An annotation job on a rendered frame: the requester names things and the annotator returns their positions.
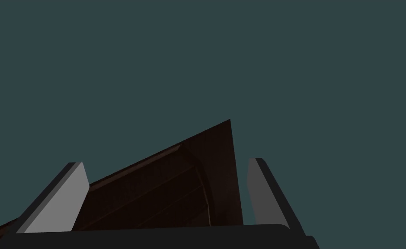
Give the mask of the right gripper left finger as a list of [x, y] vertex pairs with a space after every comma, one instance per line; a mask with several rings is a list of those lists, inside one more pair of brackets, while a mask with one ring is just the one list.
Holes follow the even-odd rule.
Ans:
[[83, 163], [68, 163], [26, 208], [8, 233], [71, 231], [89, 188]]

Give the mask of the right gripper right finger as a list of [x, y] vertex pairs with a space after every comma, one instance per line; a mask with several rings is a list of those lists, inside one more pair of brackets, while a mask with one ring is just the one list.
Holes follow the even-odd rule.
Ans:
[[295, 235], [306, 235], [263, 158], [249, 159], [247, 188], [257, 225], [279, 224], [287, 227]]

